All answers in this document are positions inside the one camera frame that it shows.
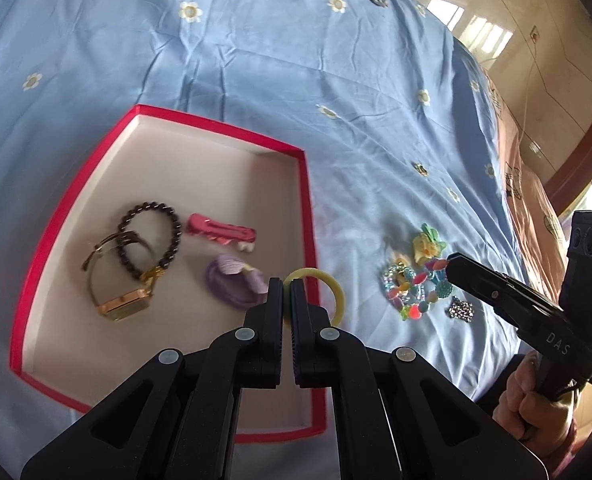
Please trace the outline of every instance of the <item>blue bed sheet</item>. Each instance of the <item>blue bed sheet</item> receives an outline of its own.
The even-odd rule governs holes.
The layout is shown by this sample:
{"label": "blue bed sheet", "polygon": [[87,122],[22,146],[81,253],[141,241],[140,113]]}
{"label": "blue bed sheet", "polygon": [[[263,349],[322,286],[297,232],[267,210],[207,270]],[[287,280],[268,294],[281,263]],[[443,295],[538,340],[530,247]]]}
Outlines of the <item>blue bed sheet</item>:
{"label": "blue bed sheet", "polygon": [[[423,222],[446,254],[526,280],[486,78],[415,0],[0,0],[0,462],[12,475],[75,416],[9,371],[23,278],[73,176],[136,103],[306,150],[320,267],[346,291],[342,328],[366,345],[414,347],[473,399],[518,349],[462,292],[471,324],[450,319],[448,302],[403,322],[382,293],[391,251],[409,253]],[[333,430],[239,446],[236,460],[236,478],[338,470]]]}

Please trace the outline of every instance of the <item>pink bedding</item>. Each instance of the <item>pink bedding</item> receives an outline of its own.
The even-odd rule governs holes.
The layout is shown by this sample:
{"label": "pink bedding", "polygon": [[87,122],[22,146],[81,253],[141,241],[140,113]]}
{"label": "pink bedding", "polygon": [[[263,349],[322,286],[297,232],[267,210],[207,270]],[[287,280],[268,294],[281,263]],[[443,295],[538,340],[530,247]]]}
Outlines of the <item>pink bedding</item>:
{"label": "pink bedding", "polygon": [[507,203],[529,285],[556,302],[567,267],[563,231],[540,180],[522,162],[516,121],[491,81],[489,87],[498,118],[498,151]]}

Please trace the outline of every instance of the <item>sleeve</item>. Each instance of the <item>sleeve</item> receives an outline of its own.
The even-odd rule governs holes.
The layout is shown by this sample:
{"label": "sleeve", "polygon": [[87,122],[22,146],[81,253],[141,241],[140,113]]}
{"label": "sleeve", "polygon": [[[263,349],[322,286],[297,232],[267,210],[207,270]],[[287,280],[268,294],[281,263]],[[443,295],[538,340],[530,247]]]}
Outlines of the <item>sleeve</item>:
{"label": "sleeve", "polygon": [[551,478],[556,478],[573,459],[572,446],[576,440],[576,421],[572,420],[567,438],[560,447],[549,456],[541,459]]}

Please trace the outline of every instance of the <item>wire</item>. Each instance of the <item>wire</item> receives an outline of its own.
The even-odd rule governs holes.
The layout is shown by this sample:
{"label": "wire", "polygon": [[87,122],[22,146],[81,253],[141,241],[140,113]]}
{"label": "wire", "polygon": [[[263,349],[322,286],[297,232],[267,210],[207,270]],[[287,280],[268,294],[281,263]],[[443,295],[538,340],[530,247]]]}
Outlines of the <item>wire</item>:
{"label": "wire", "polygon": [[525,136],[525,127],[527,126],[527,105],[530,98],[530,81],[532,80],[532,72],[534,72],[536,60],[538,59],[538,50],[536,50],[536,42],[534,40],[532,40],[532,42],[534,42],[534,60],[532,60],[532,66],[530,67],[530,72],[527,75],[527,88],[525,90],[525,110],[522,115],[522,131],[520,137],[518,137],[519,146],[521,145],[522,138]]}

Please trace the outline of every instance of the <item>flower hair clip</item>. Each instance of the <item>flower hair clip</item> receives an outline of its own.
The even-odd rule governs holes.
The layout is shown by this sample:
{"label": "flower hair clip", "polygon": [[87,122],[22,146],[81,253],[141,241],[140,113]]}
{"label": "flower hair clip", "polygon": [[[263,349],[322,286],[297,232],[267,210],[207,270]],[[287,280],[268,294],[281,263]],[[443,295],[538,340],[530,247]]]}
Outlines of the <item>flower hair clip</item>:
{"label": "flower hair clip", "polygon": [[421,232],[412,244],[414,246],[414,261],[416,264],[422,266],[433,258],[440,258],[441,253],[447,247],[445,242],[441,242],[438,238],[438,231],[429,227],[427,224],[421,226]]}

